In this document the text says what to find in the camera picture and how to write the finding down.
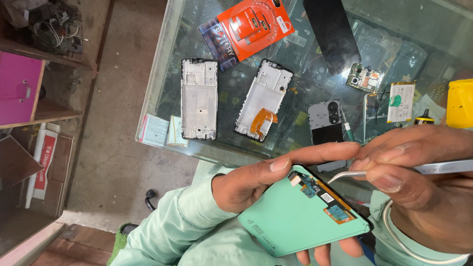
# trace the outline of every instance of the light green shirt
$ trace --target light green shirt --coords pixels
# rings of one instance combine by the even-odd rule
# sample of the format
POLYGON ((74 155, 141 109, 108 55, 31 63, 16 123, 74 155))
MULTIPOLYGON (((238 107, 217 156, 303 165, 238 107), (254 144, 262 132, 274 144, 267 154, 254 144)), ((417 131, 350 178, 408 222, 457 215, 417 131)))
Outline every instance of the light green shirt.
MULTIPOLYGON (((158 208, 128 236, 112 266, 301 266, 295 254, 273 257, 254 240, 236 219, 237 213, 218 208, 212 196, 215 174, 227 174, 231 168, 200 161, 191 186, 167 192, 158 208)), ((375 191, 371 198, 371 216, 376 236, 375 261, 378 266, 426 265, 400 249, 384 227, 381 213, 389 197, 375 191)), ((447 260, 458 255, 426 248, 400 232, 390 221, 396 235, 421 256, 447 260)), ((313 249, 309 251, 313 265, 313 249)), ((372 266, 365 257, 353 258, 332 244, 333 266, 372 266)))

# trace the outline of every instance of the sleeve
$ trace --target sleeve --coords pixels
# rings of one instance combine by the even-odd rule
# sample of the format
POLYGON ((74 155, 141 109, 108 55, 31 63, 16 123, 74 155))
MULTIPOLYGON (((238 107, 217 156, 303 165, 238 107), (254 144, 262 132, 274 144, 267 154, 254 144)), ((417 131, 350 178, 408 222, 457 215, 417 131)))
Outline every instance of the sleeve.
MULTIPOLYGON (((371 216, 369 217, 370 221, 374 225, 373 234, 376 237, 376 254, 375 261, 377 266, 424 266, 428 265, 420 260, 417 260, 414 257, 411 257, 409 254, 404 252, 404 250, 395 242, 393 237, 387 231, 384 222, 383 222, 383 209, 384 206, 391 200, 390 197, 383 194, 380 191, 374 191, 371 197, 370 212, 371 216)), ((388 214, 388 223, 391 229, 394 231, 396 236, 401 240, 401 242, 414 253, 434 260, 450 260, 458 257, 458 254, 447 254, 438 251, 429 249, 416 241, 412 240, 404 233, 402 233, 392 222, 391 212, 388 214)), ((448 264, 450 266, 461 266, 465 263, 458 262, 456 264, 448 264)))
POLYGON ((111 265, 174 265, 198 238, 237 216, 217 206, 211 182, 208 178, 166 193, 158 208, 129 234, 111 265))

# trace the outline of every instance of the man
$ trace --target man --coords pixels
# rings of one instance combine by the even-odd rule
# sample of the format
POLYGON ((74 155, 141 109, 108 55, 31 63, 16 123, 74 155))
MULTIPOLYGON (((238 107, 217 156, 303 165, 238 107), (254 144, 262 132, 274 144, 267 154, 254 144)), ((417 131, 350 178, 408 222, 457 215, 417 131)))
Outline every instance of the man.
POLYGON ((452 259, 473 251, 473 172, 423 176, 407 168, 468 157, 473 157, 473 132, 419 125, 391 130, 363 148, 326 143, 237 169, 200 162, 193 185, 166 193, 112 265, 372 265, 355 237, 275 258, 236 220, 269 184, 285 178, 292 164, 351 158, 350 169, 368 171, 366 180, 384 193, 373 193, 370 208, 377 265, 424 265, 387 234, 380 214, 389 197, 390 223, 404 245, 424 257, 452 259))

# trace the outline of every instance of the orange flex cable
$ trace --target orange flex cable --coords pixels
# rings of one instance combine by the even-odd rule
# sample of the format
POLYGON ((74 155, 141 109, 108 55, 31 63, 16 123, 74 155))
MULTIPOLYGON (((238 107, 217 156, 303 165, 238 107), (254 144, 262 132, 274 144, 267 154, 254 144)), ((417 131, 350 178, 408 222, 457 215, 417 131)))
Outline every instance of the orange flex cable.
POLYGON ((269 121, 270 123, 276 123, 276 124, 278 123, 278 117, 276 116, 276 114, 271 112, 270 110, 263 108, 256 115, 256 117, 253 120, 253 123, 251 123, 250 132, 261 135, 260 128, 263 125, 265 120, 269 121))

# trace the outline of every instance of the concrete floor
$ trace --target concrete floor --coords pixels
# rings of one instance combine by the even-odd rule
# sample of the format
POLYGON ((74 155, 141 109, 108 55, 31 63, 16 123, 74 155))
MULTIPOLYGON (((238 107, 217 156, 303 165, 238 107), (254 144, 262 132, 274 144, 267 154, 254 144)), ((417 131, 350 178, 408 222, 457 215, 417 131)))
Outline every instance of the concrete floor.
POLYGON ((148 189, 162 197, 192 181, 197 159, 134 140, 165 9, 165 0, 115 1, 60 222, 116 232, 149 215, 148 189))

